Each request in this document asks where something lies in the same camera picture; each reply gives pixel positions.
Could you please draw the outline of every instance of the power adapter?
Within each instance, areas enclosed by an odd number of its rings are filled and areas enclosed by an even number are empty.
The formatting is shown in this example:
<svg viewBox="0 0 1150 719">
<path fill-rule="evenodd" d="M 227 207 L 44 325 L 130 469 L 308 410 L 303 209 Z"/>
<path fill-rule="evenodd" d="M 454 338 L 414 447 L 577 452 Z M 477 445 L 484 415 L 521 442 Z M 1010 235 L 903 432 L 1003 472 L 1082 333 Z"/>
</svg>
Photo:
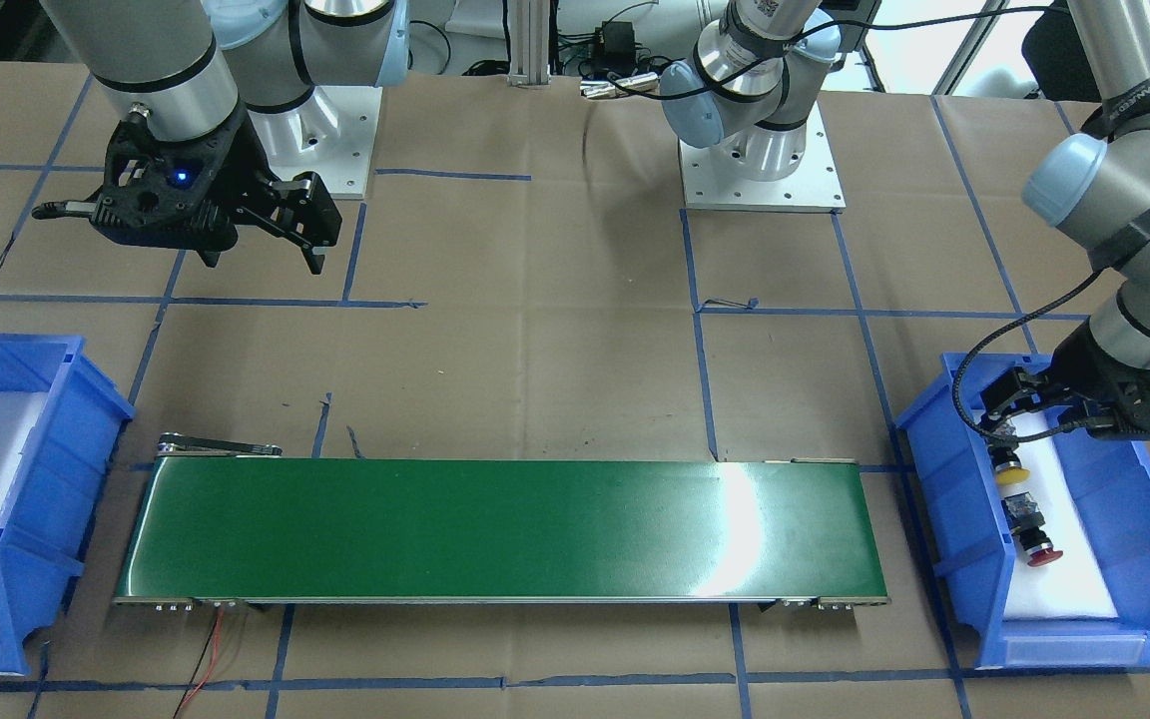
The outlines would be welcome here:
<svg viewBox="0 0 1150 719">
<path fill-rule="evenodd" d="M 631 77 L 638 70 L 638 40 L 632 23 L 603 23 L 593 32 L 593 49 L 589 53 L 593 79 L 606 79 L 608 72 L 616 77 Z"/>
</svg>

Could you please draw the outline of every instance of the red wire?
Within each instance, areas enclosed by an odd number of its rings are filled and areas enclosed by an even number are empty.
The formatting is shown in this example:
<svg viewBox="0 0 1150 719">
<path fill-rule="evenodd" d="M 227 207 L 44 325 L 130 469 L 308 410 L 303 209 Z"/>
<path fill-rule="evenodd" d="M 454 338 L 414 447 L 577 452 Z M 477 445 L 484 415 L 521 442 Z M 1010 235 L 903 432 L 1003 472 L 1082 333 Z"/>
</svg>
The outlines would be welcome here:
<svg viewBox="0 0 1150 719">
<path fill-rule="evenodd" d="M 210 673 L 216 670 L 216 661 L 220 660 L 220 625 L 224 622 L 224 610 L 220 609 L 215 611 L 215 624 L 210 627 L 210 661 L 207 664 L 207 672 L 201 675 L 200 682 L 192 690 L 189 690 L 184 695 L 184 701 L 179 702 L 179 709 L 174 716 L 179 716 L 184 713 L 184 707 L 189 706 L 189 702 L 193 701 L 193 697 L 201 691 L 201 687 L 207 683 L 207 679 L 210 679 Z"/>
</svg>

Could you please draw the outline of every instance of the blue plastic bin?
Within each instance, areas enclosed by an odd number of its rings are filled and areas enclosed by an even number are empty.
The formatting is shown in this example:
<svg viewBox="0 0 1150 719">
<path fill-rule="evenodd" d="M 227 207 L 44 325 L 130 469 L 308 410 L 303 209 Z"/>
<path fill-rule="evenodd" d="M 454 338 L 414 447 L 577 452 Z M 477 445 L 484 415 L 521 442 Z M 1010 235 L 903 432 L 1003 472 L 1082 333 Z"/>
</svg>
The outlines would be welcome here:
<svg viewBox="0 0 1150 719">
<path fill-rule="evenodd" d="M 1150 458 L 1144 445 L 1095 441 L 1083 429 L 1055 437 L 1118 619 L 1005 620 L 1017 546 L 987 445 L 953 410 L 952 378 L 963 357 L 943 355 L 944 374 L 900 415 L 898 426 L 912 443 L 938 542 L 935 574 L 949 584 L 959 622 L 981 636 L 977 668 L 1150 665 Z M 980 355 L 963 387 L 967 408 L 981 411 L 979 392 L 1019 365 L 1040 372 L 1049 357 Z"/>
<path fill-rule="evenodd" d="M 28 674 L 23 642 L 51 625 L 78 560 L 106 464 L 132 407 L 82 355 L 82 337 L 0 334 L 0 392 L 41 410 L 0 510 L 0 674 Z"/>
</svg>

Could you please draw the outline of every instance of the green conveyor belt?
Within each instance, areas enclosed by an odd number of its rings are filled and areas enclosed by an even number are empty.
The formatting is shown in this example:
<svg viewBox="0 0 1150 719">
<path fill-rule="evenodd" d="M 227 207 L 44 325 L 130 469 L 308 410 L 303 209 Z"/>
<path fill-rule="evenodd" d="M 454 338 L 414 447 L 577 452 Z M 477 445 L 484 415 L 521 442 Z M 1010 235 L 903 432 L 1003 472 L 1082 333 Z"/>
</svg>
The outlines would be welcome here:
<svg viewBox="0 0 1150 719">
<path fill-rule="evenodd" d="M 120 602 L 885 602 L 837 464 L 166 457 Z"/>
</svg>

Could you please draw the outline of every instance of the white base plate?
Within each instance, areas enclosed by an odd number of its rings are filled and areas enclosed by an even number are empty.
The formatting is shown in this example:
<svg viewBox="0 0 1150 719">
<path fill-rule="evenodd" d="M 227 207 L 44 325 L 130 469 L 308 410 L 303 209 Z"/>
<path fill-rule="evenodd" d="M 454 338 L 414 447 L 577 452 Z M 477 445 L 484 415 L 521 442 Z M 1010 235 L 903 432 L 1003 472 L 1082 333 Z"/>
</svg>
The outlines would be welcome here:
<svg viewBox="0 0 1150 719">
<path fill-rule="evenodd" d="M 781 181 L 739 177 L 736 161 L 729 155 L 711 147 L 699 150 L 680 143 L 685 207 L 766 213 L 831 213 L 845 208 L 845 192 L 841 191 L 841 178 L 836 176 L 818 105 L 811 109 L 806 128 L 802 162 L 795 173 Z"/>
<path fill-rule="evenodd" d="M 338 200 L 363 200 L 370 178 L 370 154 L 379 127 L 379 87 L 322 87 L 337 106 L 342 137 L 325 154 L 306 159 L 302 165 L 270 165 L 281 178 L 293 178 L 314 170 Z"/>
</svg>

